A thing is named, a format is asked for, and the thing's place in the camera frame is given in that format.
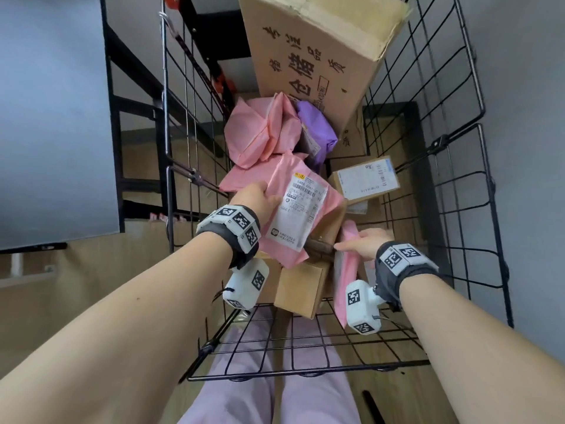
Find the pink mailer bag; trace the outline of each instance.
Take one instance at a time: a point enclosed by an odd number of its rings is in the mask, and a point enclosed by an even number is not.
[[[349,241],[359,237],[354,221],[346,220],[341,225],[339,242]],[[355,251],[336,251],[333,266],[333,306],[335,315],[343,328],[347,325],[345,312],[345,289],[357,280],[357,268],[361,256]]]
[[[271,98],[238,99],[224,128],[230,158],[241,168],[292,151],[301,132],[296,110],[281,92]]]
[[[261,228],[259,250],[292,268],[308,258],[306,238],[321,218],[343,202],[327,181],[310,170],[301,158],[285,153],[268,182],[266,196],[282,196],[282,202]]]
[[[304,160],[308,155],[306,153],[295,153],[294,156]],[[234,165],[220,183],[220,190],[222,192],[237,192],[256,181],[265,180],[268,183],[282,157],[283,155],[272,155],[265,162],[257,162],[248,170]]]

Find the forearm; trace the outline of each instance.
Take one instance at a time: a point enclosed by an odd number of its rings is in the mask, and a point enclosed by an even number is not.
[[[157,421],[231,258],[203,233],[89,308],[0,383],[0,421]]]
[[[436,276],[406,278],[400,299],[462,424],[563,419],[555,359]]]

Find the lavender pants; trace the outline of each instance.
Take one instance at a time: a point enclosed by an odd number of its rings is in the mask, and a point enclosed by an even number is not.
[[[270,309],[258,308],[248,324],[236,353],[231,354],[242,328],[232,327],[226,335],[220,351],[208,375],[223,375],[229,363],[228,374],[244,372],[269,372],[272,367],[272,352],[264,355],[271,320]],[[283,354],[285,369],[312,369],[341,365],[335,348],[324,338],[323,347],[300,348],[306,345],[321,345],[320,330],[316,320],[293,319],[293,353],[285,349]],[[298,336],[314,336],[296,339]],[[252,378],[244,382],[229,380],[207,381],[192,406],[182,416],[180,424],[222,423],[222,424],[271,424],[273,419],[273,397],[275,381],[273,378]],[[281,424],[301,424],[323,422],[324,424],[360,423],[359,414],[348,380],[342,372],[332,372],[315,378],[290,375],[284,378],[281,400]]]

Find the package pile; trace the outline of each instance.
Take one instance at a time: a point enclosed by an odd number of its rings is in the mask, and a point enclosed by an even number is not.
[[[235,166],[220,184],[236,192],[265,180],[283,196],[261,226],[258,257],[269,266],[259,302],[314,318],[332,264],[306,240],[333,245],[357,235],[348,213],[399,188],[389,158],[327,176],[327,158],[365,154],[360,102],[385,49],[408,15],[400,0],[240,0],[261,98],[239,97],[224,135]],[[335,257],[337,292],[357,277],[359,257]],[[344,304],[335,301],[344,323]]]

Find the black wire mesh basket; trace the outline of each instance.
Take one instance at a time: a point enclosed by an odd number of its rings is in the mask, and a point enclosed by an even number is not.
[[[359,229],[385,227],[398,240],[411,242],[440,266],[444,280],[479,306],[513,327],[509,296],[509,271],[505,264],[483,128],[483,94],[475,68],[473,48],[459,0],[404,0],[412,8],[400,35],[390,46],[381,68],[367,90],[363,104],[366,153],[389,155],[400,184],[410,187],[381,197],[383,211],[358,221]],[[219,206],[227,195],[217,185],[231,168],[222,136],[233,99],[225,82],[219,82],[217,63],[204,60],[195,48],[190,24],[175,24],[171,11],[162,7],[164,140],[167,167],[168,221],[176,213],[175,182],[189,181],[189,214],[195,224]],[[172,77],[184,87],[184,99],[170,91]],[[171,137],[189,140],[189,160],[172,157]],[[327,174],[332,161],[327,161]],[[175,223],[167,223],[170,252]],[[487,227],[490,235],[478,236]],[[359,335],[342,328],[333,299],[323,299],[314,322],[315,335],[302,336],[297,317],[260,304],[252,312],[231,308],[218,300],[206,319],[195,348],[197,358],[184,379],[246,380],[298,374],[313,377],[326,372],[352,370],[389,371],[429,364],[417,335],[402,312],[381,309],[381,330]],[[267,324],[268,335],[250,338],[252,324]],[[227,336],[231,329],[236,336]],[[333,345],[341,363],[332,363]],[[302,348],[321,349],[319,365],[295,366]],[[290,361],[267,369],[265,356],[276,351],[290,354]],[[230,368],[242,353],[262,355],[252,372]],[[208,373],[213,359],[229,357],[225,366]]]

